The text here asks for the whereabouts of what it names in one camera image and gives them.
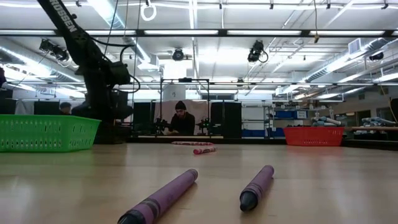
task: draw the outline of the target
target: crayon tip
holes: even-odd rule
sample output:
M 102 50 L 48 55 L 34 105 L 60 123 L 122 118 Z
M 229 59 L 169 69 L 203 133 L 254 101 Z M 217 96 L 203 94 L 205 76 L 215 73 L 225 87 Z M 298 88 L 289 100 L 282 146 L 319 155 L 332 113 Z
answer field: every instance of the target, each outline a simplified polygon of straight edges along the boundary
M 141 224 L 140 220 L 132 215 L 125 215 L 118 221 L 118 224 Z
M 243 192 L 241 195 L 241 211 L 247 212 L 257 206 L 257 196 L 253 192 Z

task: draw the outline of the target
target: green plastic basket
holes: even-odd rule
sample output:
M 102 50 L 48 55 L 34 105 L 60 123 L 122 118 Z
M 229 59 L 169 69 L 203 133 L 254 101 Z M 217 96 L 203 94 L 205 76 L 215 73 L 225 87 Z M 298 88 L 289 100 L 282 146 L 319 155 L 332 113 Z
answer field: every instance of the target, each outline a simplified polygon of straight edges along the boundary
M 100 122 L 77 116 L 0 114 L 0 152 L 89 149 Z

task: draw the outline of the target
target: hanging ring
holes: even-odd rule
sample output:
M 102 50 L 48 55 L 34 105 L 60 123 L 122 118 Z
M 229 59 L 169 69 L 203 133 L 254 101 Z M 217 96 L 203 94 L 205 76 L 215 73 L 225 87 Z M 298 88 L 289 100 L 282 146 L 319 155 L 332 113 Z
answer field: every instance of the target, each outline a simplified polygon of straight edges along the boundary
M 145 9 L 147 9 L 147 8 L 152 8 L 152 10 L 153 10 L 153 13 L 150 17 L 145 16 Z M 156 6 L 153 6 L 151 4 L 149 6 L 146 6 L 146 5 L 141 6 L 141 17 L 145 21 L 151 21 L 151 20 L 155 19 L 156 13 L 157 13 Z

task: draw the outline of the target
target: white backdrop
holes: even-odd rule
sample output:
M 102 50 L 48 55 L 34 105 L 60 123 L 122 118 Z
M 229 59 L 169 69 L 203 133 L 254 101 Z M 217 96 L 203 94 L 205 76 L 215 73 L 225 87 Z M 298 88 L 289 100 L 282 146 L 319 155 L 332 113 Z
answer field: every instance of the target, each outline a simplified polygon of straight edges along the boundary
M 182 102 L 187 107 L 187 112 L 194 115 L 195 124 L 200 123 L 201 119 L 205 119 L 208 117 L 207 101 L 182 100 Z M 177 103 L 178 100 L 162 102 L 162 119 L 166 120 L 169 124 L 171 123 L 172 118 L 175 114 L 175 105 Z M 160 103 L 156 103 L 154 121 L 156 121 L 156 118 L 159 117 L 160 117 Z M 198 133 L 201 133 L 200 128 L 197 125 L 195 125 L 194 134 L 196 135 Z

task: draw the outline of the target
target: red plastic basket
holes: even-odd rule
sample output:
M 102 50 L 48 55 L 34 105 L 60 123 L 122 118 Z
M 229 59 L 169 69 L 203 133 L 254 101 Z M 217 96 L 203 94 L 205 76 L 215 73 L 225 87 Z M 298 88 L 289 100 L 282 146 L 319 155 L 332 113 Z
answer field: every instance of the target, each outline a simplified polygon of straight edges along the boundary
M 340 146 L 344 128 L 293 127 L 284 128 L 290 146 Z

